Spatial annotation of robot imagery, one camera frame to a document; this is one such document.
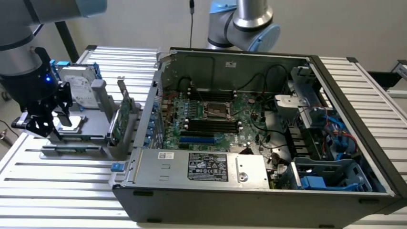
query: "blue latch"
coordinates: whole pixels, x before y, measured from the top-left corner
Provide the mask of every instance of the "blue latch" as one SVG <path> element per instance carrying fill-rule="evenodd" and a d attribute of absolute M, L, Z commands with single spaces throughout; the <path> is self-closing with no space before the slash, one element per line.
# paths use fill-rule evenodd
<path fill-rule="evenodd" d="M 155 126 L 155 125 L 154 125 L 154 122 L 150 122 L 150 123 L 148 123 L 148 128 L 152 129 L 154 126 Z"/>
<path fill-rule="evenodd" d="M 158 102 L 154 102 L 152 103 L 152 111 L 156 111 L 159 109 L 159 103 Z"/>
<path fill-rule="evenodd" d="M 148 146 L 151 143 L 151 139 L 148 137 L 144 138 L 144 146 Z"/>
<path fill-rule="evenodd" d="M 110 168 L 112 172 L 123 172 L 124 171 L 124 164 L 114 163 L 112 167 Z"/>
<path fill-rule="evenodd" d="M 301 179 L 301 184 L 307 190 L 330 190 L 330 191 L 358 191 L 358 184 L 353 183 L 345 187 L 327 187 L 325 178 L 315 176 L 306 176 Z"/>
<path fill-rule="evenodd" d="M 59 61 L 56 63 L 56 65 L 59 65 L 59 66 L 68 66 L 68 65 L 71 65 L 71 62 L 70 61 Z"/>
<path fill-rule="evenodd" d="M 147 130 L 147 132 L 146 132 L 146 137 L 150 137 L 150 136 L 152 136 L 152 130 Z"/>

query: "robotic arm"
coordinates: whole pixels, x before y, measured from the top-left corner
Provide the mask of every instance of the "robotic arm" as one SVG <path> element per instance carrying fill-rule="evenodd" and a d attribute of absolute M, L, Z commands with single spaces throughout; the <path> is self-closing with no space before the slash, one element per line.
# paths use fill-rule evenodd
<path fill-rule="evenodd" d="M 268 52 L 280 35 L 267 0 L 214 0 L 210 10 L 208 49 Z"/>
<path fill-rule="evenodd" d="M 0 6 L 0 83 L 23 112 L 12 127 L 60 138 L 52 111 L 71 126 L 70 83 L 52 74 L 48 53 L 36 47 L 30 26 L 103 13 L 107 0 L 0 0 Z"/>

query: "blue plastic clip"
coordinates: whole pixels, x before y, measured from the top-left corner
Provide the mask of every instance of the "blue plastic clip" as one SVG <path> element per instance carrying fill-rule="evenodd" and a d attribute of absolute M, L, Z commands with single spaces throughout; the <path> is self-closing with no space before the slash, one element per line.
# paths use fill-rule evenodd
<path fill-rule="evenodd" d="M 358 191 L 359 184 L 353 183 L 346 187 L 327 187 L 323 177 L 306 176 L 301 179 L 303 189 L 330 191 Z"/>
<path fill-rule="evenodd" d="M 96 73 L 96 79 L 102 80 L 102 74 L 100 74 L 100 69 L 99 69 L 99 64 L 95 62 L 92 64 L 94 68 L 95 68 L 95 73 Z"/>
<path fill-rule="evenodd" d="M 124 171 L 124 164 L 114 163 L 112 167 L 110 168 L 112 172 L 123 172 Z"/>
<path fill-rule="evenodd" d="M 56 71 L 55 60 L 50 61 L 50 66 L 51 66 L 51 72 L 54 73 L 58 80 L 62 81 L 62 78 L 59 77 L 59 74 L 58 74 L 58 71 Z"/>

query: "power supply label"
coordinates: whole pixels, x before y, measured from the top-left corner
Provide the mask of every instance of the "power supply label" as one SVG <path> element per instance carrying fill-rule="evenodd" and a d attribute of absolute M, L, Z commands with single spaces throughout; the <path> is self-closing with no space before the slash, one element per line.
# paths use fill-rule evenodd
<path fill-rule="evenodd" d="M 228 181 L 228 158 L 226 154 L 190 153 L 188 179 Z"/>

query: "black wire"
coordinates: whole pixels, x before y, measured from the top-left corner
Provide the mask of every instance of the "black wire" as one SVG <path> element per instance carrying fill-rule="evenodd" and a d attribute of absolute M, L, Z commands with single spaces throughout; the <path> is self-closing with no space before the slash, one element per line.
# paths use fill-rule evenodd
<path fill-rule="evenodd" d="M 190 48 L 192 47 L 194 14 L 191 14 Z"/>
<path fill-rule="evenodd" d="M 180 85 L 180 82 L 184 80 L 184 79 L 188 79 L 190 80 L 190 83 L 192 81 L 191 77 L 188 75 L 184 75 L 183 77 L 180 77 L 180 79 L 178 80 L 178 84 L 176 84 L 176 91 L 179 92 L 179 85 Z"/>
<path fill-rule="evenodd" d="M 242 86 L 242 87 L 238 87 L 236 91 L 242 90 L 246 86 L 248 86 L 248 84 L 252 82 L 252 80 L 255 79 L 256 76 L 263 76 L 264 77 L 264 74 L 263 73 L 256 73 L 254 75 L 254 77 L 250 79 L 250 81 Z"/>
<path fill-rule="evenodd" d="M 44 26 L 44 24 L 40 24 L 40 25 L 36 27 L 35 31 L 32 32 L 32 34 L 34 34 L 35 36 L 39 34 L 39 32 L 40 32 L 43 26 Z"/>
<path fill-rule="evenodd" d="M 239 114 L 244 109 L 242 109 L 240 111 L 238 111 L 236 113 L 234 113 L 231 116 L 235 116 L 236 114 Z"/>
<path fill-rule="evenodd" d="M 262 146 L 263 146 L 266 149 L 276 149 L 276 148 L 280 148 L 280 147 L 288 146 L 288 145 L 287 145 L 287 144 L 283 144 L 283 145 L 276 146 L 276 147 L 267 147 L 267 146 L 264 146 L 263 143 L 262 143 Z"/>
<path fill-rule="evenodd" d="M 263 102 L 266 103 L 266 102 L 268 102 L 272 98 L 271 97 L 274 97 L 274 95 L 272 96 L 270 96 Z M 251 111 L 251 113 L 250 113 L 250 115 L 254 113 L 254 111 L 255 111 L 255 109 L 256 109 L 256 107 L 258 107 L 258 105 L 259 104 L 256 104 L 255 105 L 255 107 L 254 107 L 254 109 L 252 109 L 252 111 Z M 264 129 L 264 128 L 260 128 L 256 124 L 255 124 L 255 122 L 254 122 L 254 120 L 252 120 L 252 118 L 250 119 L 251 120 L 251 122 L 252 122 L 252 124 L 254 124 L 254 126 L 255 126 L 255 128 L 258 128 L 259 130 L 263 130 L 263 131 L 267 131 L 267 132 L 275 132 L 275 133 L 279 133 L 279 134 L 282 134 L 284 137 L 286 137 L 286 135 L 284 135 L 284 133 L 282 132 L 282 131 L 278 131 L 278 130 L 270 130 L 270 129 Z"/>
<path fill-rule="evenodd" d="M 12 130 L 12 128 L 8 126 L 7 122 L 0 120 L 0 122 L 4 123 L 4 125 L 7 126 L 7 128 L 12 131 L 12 133 L 19 137 L 20 135 L 18 135 L 18 133 Z"/>
<path fill-rule="evenodd" d="M 268 73 L 270 73 L 270 70 L 271 70 L 272 68 L 275 68 L 275 67 L 282 67 L 282 68 L 283 68 L 283 70 L 284 70 L 284 72 L 286 72 L 287 82 L 288 82 L 288 80 L 290 80 L 288 70 L 287 70 L 287 68 L 286 68 L 282 64 L 274 64 L 272 66 L 268 67 L 268 69 L 267 69 L 267 71 L 266 71 L 266 77 L 267 77 L 267 75 L 268 75 Z"/>

